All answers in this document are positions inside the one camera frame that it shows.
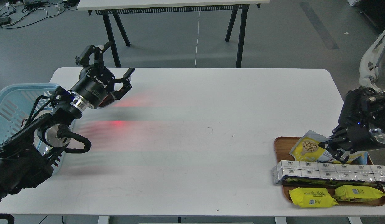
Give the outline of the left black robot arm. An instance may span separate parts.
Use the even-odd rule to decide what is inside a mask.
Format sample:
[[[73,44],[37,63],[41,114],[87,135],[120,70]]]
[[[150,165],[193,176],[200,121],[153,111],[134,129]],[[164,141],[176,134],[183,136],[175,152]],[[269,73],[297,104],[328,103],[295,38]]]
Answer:
[[[69,90],[32,84],[11,85],[0,92],[0,202],[50,178],[62,153],[91,149],[87,138],[72,132],[72,122],[86,108],[106,107],[132,88],[134,68],[116,78],[104,65],[103,54],[113,45],[90,45],[76,57],[82,70]],[[10,214],[0,214],[0,220],[14,223]]]

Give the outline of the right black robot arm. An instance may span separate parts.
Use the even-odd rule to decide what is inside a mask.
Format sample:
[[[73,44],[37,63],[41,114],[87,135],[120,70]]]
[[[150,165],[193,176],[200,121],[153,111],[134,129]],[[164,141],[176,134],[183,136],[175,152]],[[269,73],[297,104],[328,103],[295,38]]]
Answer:
[[[319,146],[343,164],[353,153],[385,148],[385,90],[359,87],[348,92],[338,125]]]

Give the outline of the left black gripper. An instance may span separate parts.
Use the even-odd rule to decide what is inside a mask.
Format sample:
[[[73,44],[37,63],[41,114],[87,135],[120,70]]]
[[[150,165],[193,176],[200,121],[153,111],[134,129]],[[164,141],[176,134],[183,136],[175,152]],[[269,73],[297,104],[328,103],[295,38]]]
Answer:
[[[114,79],[114,74],[104,65],[104,52],[112,45],[111,41],[104,45],[89,45],[80,56],[75,57],[75,64],[83,69],[79,73],[79,81],[72,86],[71,91],[86,99],[93,109],[98,108],[109,93],[111,99],[120,100],[132,88],[130,77],[135,68],[129,68],[122,78]],[[117,91],[114,91],[113,80],[114,83],[122,83]]]

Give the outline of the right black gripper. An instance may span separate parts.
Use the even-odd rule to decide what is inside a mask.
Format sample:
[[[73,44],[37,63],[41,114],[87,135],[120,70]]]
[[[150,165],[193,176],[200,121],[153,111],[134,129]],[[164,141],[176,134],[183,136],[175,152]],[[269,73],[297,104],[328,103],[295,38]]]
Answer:
[[[353,124],[347,127],[337,126],[328,140],[320,142],[331,156],[341,164],[350,164],[356,160],[358,151],[371,150],[371,136],[367,124]]]

